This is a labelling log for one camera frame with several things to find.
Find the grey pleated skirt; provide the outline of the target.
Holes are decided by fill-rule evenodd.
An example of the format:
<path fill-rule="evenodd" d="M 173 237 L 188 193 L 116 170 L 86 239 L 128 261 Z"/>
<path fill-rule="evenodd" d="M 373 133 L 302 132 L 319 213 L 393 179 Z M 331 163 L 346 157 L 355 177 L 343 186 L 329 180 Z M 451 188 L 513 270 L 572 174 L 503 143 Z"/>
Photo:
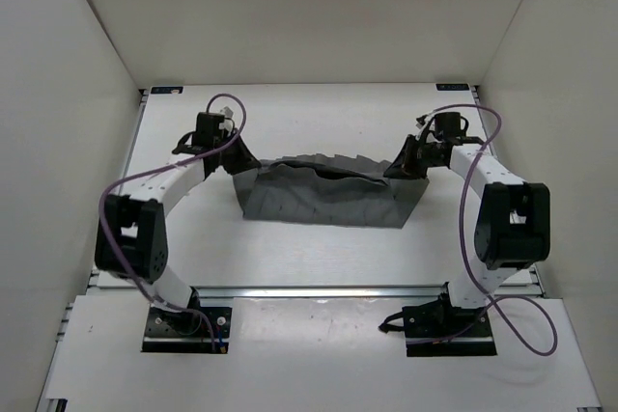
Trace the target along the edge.
<path fill-rule="evenodd" d="M 390 179 L 387 160 L 286 156 L 233 176 L 243 218 L 305 225 L 400 229 L 427 179 Z"/>

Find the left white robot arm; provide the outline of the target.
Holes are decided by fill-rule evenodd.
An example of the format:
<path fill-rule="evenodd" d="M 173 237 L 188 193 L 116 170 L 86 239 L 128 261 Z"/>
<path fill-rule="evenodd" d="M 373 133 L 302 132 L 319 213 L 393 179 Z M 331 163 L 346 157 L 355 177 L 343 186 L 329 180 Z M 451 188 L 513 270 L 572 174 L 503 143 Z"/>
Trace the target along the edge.
<path fill-rule="evenodd" d="M 242 141 L 230 108 L 199 113 L 196 128 L 179 140 L 167 164 L 145 176 L 131 176 L 141 183 L 125 195 L 104 196 L 96 267 L 142 288 L 152 304 L 168 312 L 179 332 L 196 330 L 202 309 L 196 290 L 168 264 L 166 216 L 217 169 L 233 176 L 260 166 Z"/>

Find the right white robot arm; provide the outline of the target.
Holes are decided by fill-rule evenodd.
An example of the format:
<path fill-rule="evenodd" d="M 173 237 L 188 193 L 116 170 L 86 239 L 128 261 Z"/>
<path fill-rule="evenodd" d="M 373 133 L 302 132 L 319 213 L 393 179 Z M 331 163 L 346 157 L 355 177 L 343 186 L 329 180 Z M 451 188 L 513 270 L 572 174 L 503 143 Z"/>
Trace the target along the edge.
<path fill-rule="evenodd" d="M 548 257 L 549 190 L 513 174 L 488 151 L 488 143 L 469 136 L 459 112 L 431 113 L 417 119 L 385 170 L 390 179 L 425 179 L 445 167 L 464 181 L 458 213 L 464 275 L 446 284 L 448 302 L 433 311 L 444 335 L 467 324 L 466 310 L 485 306 L 510 277 Z"/>

